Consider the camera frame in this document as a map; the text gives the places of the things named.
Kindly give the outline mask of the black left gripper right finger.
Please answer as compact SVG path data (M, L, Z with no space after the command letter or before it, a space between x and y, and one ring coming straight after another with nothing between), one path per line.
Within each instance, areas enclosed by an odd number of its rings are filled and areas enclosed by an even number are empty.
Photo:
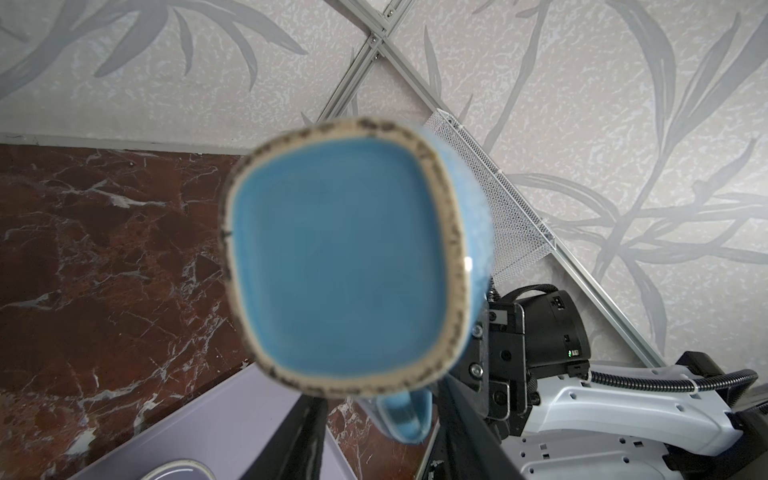
M439 437L444 454L435 479L523 479L452 376L438 382Z

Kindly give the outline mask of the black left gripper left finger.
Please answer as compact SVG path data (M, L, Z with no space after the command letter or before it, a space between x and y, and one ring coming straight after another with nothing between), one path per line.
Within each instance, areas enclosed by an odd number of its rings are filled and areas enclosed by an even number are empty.
M302 395L243 480L318 480L322 470L328 403Z

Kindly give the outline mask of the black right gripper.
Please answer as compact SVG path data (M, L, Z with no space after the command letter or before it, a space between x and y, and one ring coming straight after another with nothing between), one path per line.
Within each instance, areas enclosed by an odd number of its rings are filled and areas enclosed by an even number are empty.
M497 437L522 436L534 403L534 378L526 359L521 306L515 302L485 305L450 374Z

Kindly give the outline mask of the lavender mug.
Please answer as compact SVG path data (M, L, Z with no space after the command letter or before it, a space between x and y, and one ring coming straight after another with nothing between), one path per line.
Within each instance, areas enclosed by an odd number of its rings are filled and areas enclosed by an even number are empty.
M215 480L215 476L206 465L196 460L179 459L154 468L141 480Z

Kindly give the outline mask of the blue polka dot mug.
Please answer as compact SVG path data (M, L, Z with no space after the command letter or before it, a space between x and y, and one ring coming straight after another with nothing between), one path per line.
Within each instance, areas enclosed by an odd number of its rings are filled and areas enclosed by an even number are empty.
M219 203L230 309L258 367L308 395L352 398L417 444L430 386L465 352L493 267L471 169L422 126L339 118L240 159Z

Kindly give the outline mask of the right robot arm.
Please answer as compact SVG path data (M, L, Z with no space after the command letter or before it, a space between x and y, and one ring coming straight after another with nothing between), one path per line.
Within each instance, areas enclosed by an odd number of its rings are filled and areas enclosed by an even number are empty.
M489 288L453 376L516 477L763 479L767 405L757 381L687 351L666 367L597 365L571 296Z

